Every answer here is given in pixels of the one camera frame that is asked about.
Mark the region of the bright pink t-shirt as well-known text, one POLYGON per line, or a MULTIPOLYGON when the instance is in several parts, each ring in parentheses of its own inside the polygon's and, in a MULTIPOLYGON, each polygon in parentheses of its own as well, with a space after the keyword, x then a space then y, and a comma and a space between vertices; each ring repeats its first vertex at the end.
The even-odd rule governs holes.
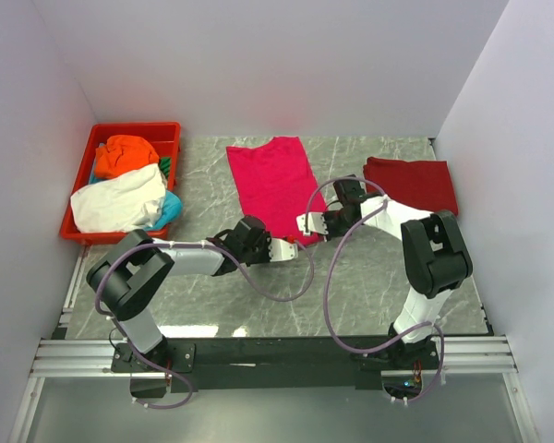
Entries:
POLYGON ((245 215, 260 219, 273 237, 304 246, 319 241, 316 234, 302 235, 296 222, 306 208, 326 210, 322 195, 307 203, 318 183, 299 138, 276 137, 256 148, 228 146, 226 154, 245 215))

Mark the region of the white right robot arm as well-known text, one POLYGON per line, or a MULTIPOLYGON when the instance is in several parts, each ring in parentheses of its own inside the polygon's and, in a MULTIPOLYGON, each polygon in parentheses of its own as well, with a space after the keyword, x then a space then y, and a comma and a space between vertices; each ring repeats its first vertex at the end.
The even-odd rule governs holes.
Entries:
POLYGON ((389 197, 367 179, 353 174, 329 181, 342 207, 322 214, 326 239, 339 237, 323 290, 323 315, 334 342, 348 353, 383 354, 390 363, 407 368, 432 348, 432 335, 442 335, 437 318, 445 302, 473 273, 473 262, 456 216, 449 210, 418 210, 389 197), (372 348, 345 343, 331 323, 332 274, 346 241, 361 226, 371 227, 402 243, 409 292, 389 339, 372 348))

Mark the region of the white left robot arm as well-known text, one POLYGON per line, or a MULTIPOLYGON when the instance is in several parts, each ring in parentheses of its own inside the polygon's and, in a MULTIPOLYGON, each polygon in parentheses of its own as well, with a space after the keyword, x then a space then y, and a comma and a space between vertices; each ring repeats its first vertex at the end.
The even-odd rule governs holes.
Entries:
POLYGON ((144 370, 173 366, 167 338, 149 304, 174 270, 179 275, 219 277, 238 265, 266 264, 271 234, 259 219, 246 216, 235 228, 199 243, 171 244, 137 229, 128 233, 87 274, 95 302, 105 308, 134 345, 133 359, 144 370))

